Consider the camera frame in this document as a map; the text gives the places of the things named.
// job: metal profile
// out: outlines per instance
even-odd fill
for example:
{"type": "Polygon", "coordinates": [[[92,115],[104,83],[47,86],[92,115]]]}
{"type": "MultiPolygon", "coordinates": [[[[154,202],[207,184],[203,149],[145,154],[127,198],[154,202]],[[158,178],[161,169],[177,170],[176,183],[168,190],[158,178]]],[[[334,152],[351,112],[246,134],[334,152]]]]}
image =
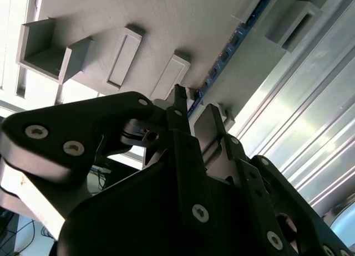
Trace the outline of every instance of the metal profile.
{"type": "Polygon", "coordinates": [[[195,109],[202,102],[203,97],[207,91],[212,87],[216,79],[224,70],[225,66],[228,64],[229,60],[232,58],[235,51],[238,49],[242,41],[247,36],[248,32],[252,29],[253,25],[256,23],[257,19],[264,11],[266,6],[269,4],[270,0],[260,0],[249,19],[246,23],[240,23],[236,30],[234,31],[232,37],[228,41],[226,47],[224,47],[217,61],[210,69],[210,72],[206,76],[202,86],[196,91],[196,100],[188,111],[188,116],[190,117],[195,109]]]}
{"type": "Polygon", "coordinates": [[[275,98],[278,96],[280,91],[286,86],[286,84],[292,79],[293,74],[300,68],[303,62],[308,58],[308,55],[319,45],[323,37],[328,33],[332,26],[338,21],[339,17],[348,8],[353,0],[346,0],[337,11],[332,15],[331,19],[323,26],[317,36],[313,39],[311,44],[306,48],[306,50],[300,55],[300,57],[295,61],[294,65],[287,71],[287,73],[280,79],[280,81],[272,88],[270,93],[264,98],[260,105],[256,108],[249,119],[243,124],[243,126],[238,130],[235,136],[240,140],[243,138],[244,134],[248,132],[250,127],[259,119],[265,109],[271,104],[275,98]]]}
{"type": "Polygon", "coordinates": [[[123,29],[115,50],[117,55],[113,58],[113,61],[110,64],[106,83],[118,89],[122,86],[134,56],[138,51],[142,37],[142,35],[133,32],[127,27],[123,29]]]}

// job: black cable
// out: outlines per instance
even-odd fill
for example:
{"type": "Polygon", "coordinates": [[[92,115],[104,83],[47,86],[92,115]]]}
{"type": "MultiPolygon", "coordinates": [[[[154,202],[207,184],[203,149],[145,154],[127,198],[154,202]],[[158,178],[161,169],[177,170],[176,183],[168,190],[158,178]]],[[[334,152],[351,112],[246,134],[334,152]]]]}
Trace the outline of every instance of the black cable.
{"type": "Polygon", "coordinates": [[[99,170],[97,170],[97,173],[98,173],[98,178],[99,178],[99,186],[101,187],[101,188],[99,188],[101,191],[104,189],[104,186],[105,186],[105,184],[101,184],[101,172],[99,171],[99,170]]]}
{"type": "Polygon", "coordinates": [[[17,235],[18,232],[20,232],[23,228],[25,228],[26,226],[28,226],[28,225],[31,224],[32,222],[33,222],[33,220],[32,220],[31,222],[25,224],[25,225],[24,225],[22,228],[20,228],[19,230],[17,230],[17,231],[15,232],[15,234],[13,234],[11,237],[9,237],[9,238],[1,245],[0,249],[2,249],[2,248],[4,247],[4,245],[5,245],[10,239],[12,239],[15,235],[17,235]]]}
{"type": "Polygon", "coordinates": [[[54,237],[50,234],[50,232],[46,229],[46,227],[42,227],[42,230],[40,231],[40,234],[42,236],[44,236],[44,237],[54,239],[54,237]]]}
{"type": "Polygon", "coordinates": [[[32,242],[34,241],[34,237],[36,236],[36,229],[34,227],[34,221],[32,220],[32,226],[33,226],[33,236],[32,236],[32,239],[31,241],[28,243],[28,245],[26,247],[24,247],[22,250],[20,250],[18,253],[16,253],[14,256],[17,256],[19,255],[21,252],[23,252],[25,249],[27,249],[31,244],[32,242]]]}

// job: bolt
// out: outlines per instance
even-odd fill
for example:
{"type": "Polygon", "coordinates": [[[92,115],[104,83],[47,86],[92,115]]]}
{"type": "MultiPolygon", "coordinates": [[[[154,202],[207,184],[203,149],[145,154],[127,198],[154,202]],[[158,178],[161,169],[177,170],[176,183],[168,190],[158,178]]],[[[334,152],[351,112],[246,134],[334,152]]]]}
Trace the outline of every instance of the bolt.
{"type": "Polygon", "coordinates": [[[262,162],[264,165],[268,166],[268,161],[267,161],[265,158],[262,158],[262,159],[261,159],[261,162],[262,162]]]}
{"type": "Polygon", "coordinates": [[[273,247],[277,250],[282,250],[283,249],[283,244],[282,241],[280,240],[279,236],[273,232],[273,231],[268,231],[266,233],[266,237],[268,241],[273,245],[273,247]]]}
{"type": "Polygon", "coordinates": [[[179,116],[182,116],[182,113],[179,110],[175,110],[175,113],[178,114],[179,116]]]}
{"type": "Polygon", "coordinates": [[[143,99],[139,99],[138,102],[140,102],[142,105],[147,105],[148,102],[143,100],[143,99]]]}
{"type": "Polygon", "coordinates": [[[329,256],[335,256],[334,253],[332,252],[331,249],[329,249],[326,245],[323,245],[324,251],[327,253],[329,256]]]}
{"type": "Polygon", "coordinates": [[[194,217],[196,217],[197,220],[199,220],[201,223],[206,223],[210,216],[208,211],[206,210],[205,207],[203,207],[200,204],[195,204],[192,207],[192,214],[194,215],[194,217]]]}
{"type": "Polygon", "coordinates": [[[63,150],[68,155],[80,156],[80,155],[82,155],[84,153],[85,148],[84,148],[84,145],[82,145],[78,141],[67,141],[63,145],[63,150]]]}
{"type": "Polygon", "coordinates": [[[340,253],[342,254],[342,256],[350,256],[349,253],[347,253],[345,250],[341,249],[340,253]]]}
{"type": "Polygon", "coordinates": [[[26,127],[24,133],[28,137],[36,140],[40,140],[48,136],[48,130],[45,127],[40,125],[28,126],[26,127]]]}
{"type": "Polygon", "coordinates": [[[239,141],[236,137],[232,137],[231,140],[234,144],[239,144],[239,141]]]}

